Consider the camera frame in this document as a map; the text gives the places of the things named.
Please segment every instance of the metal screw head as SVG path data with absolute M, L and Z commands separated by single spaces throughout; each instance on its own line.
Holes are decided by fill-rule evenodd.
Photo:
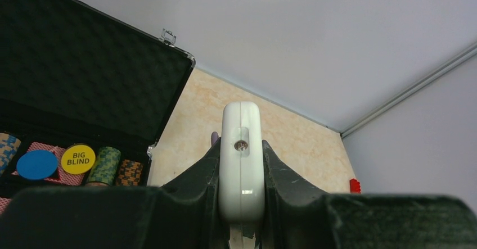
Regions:
M 249 144 L 246 143 L 245 141 L 237 141 L 234 147 L 237 151 L 243 152 L 249 147 Z

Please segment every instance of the black foam lining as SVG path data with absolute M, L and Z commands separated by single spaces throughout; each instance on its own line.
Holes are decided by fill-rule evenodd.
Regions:
M 2 116 L 159 139 L 194 65 L 187 53 L 75 0 L 0 0 L 0 12 Z

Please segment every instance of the blue poker chip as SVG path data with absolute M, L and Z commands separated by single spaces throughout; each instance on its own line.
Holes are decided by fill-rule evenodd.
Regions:
M 27 152 L 16 164 L 18 174 L 29 180 L 42 180 L 51 176 L 58 168 L 58 159 L 48 151 Z

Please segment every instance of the beige marble surface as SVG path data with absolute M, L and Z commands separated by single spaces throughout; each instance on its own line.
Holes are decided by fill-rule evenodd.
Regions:
M 259 106 L 263 139 L 303 178 L 328 192 L 349 192 L 355 176 L 338 133 L 198 69 L 152 151 L 150 185 L 167 183 L 205 155 L 210 134 L 221 133 L 222 111 L 231 101 Z

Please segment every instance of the white device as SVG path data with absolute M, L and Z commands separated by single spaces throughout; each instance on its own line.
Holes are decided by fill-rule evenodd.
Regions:
M 232 240 L 237 226 L 241 232 L 243 225 L 256 225 L 264 215 L 262 130 L 255 103 L 238 101 L 225 107 L 220 143 L 219 212 L 231 226 Z

